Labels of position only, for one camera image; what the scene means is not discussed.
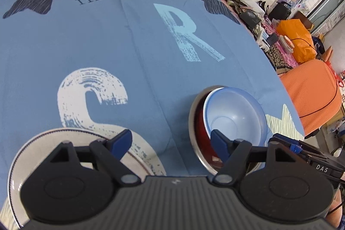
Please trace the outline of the person's right hand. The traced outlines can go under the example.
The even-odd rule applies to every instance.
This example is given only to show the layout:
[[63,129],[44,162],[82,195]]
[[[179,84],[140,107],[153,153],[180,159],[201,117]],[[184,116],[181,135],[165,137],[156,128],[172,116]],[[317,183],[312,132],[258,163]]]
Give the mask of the person's right hand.
[[337,228],[340,225],[343,215],[343,202],[342,193],[340,189],[336,189],[334,199],[330,205],[328,214],[326,215],[326,221],[333,227]]

